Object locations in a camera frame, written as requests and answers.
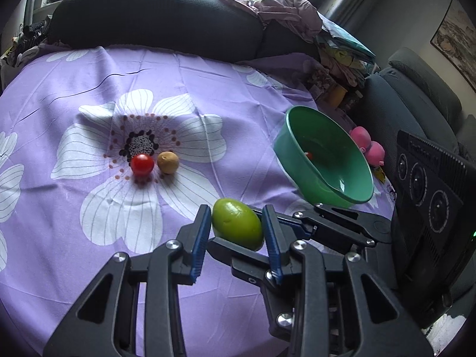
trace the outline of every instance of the gray armchair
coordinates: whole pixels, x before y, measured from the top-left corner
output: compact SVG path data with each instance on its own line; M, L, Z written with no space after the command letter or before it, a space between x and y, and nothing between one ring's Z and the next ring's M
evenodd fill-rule
M463 119L456 94L415 52L402 48L390 67L366 80L364 97L351 114L385 151L384 170L392 181L397 162L397 132L404 130L476 161L476 119Z

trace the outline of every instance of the green lime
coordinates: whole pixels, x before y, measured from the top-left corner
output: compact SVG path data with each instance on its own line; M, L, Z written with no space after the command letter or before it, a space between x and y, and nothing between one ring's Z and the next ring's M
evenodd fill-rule
M249 206L232 198L221 198L211 215L215 236L258 251L263 247L261 221Z

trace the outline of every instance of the black flower center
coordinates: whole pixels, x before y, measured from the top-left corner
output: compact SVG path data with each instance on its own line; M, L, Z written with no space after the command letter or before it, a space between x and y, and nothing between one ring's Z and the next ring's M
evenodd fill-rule
M119 151L119 155L127 157L129 166L131 159L137 154L153 156L155 151L159 148L159 144L157 144L154 139L155 135L152 134L152 130L148 132L141 130L137 133L131 131L124 148Z

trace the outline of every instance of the gray pillow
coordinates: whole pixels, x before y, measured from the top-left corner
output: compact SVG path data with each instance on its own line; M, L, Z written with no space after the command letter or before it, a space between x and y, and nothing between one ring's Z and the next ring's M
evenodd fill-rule
M431 99L454 130L461 113L461 102L437 73L408 48L396 51L389 58L389 64L409 77Z
M383 69L379 75L395 90L429 140L459 153L458 141L448 122L413 80L392 67Z

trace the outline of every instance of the framed painting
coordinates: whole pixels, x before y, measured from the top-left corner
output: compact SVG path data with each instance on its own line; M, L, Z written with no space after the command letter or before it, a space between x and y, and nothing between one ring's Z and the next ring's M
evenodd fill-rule
M431 44L456 67L476 91L476 29L458 0L451 0Z

